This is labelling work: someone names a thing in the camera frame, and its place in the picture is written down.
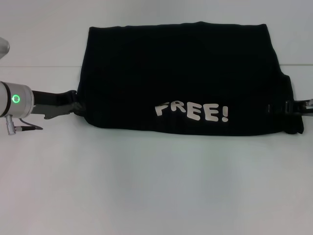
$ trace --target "black t-shirt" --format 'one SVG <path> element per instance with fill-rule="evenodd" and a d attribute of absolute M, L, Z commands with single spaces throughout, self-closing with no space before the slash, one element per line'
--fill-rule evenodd
<path fill-rule="evenodd" d="M 204 22 L 90 28 L 78 97 L 101 128 L 251 136 L 302 133 L 269 115 L 293 100 L 267 26 Z"/>

